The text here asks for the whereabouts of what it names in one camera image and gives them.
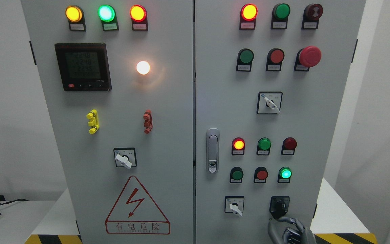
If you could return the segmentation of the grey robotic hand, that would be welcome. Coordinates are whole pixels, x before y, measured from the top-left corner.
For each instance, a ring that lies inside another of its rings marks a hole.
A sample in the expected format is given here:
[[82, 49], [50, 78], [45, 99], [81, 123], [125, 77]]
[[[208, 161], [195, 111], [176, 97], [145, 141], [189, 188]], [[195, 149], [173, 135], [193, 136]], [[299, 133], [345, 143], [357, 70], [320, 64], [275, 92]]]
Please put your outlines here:
[[[279, 235], [276, 222], [293, 224], [297, 229], [286, 227], [283, 234]], [[267, 225], [267, 232], [274, 244], [316, 244], [313, 232], [310, 229], [306, 229], [297, 218], [282, 216], [275, 221], [270, 220]]]

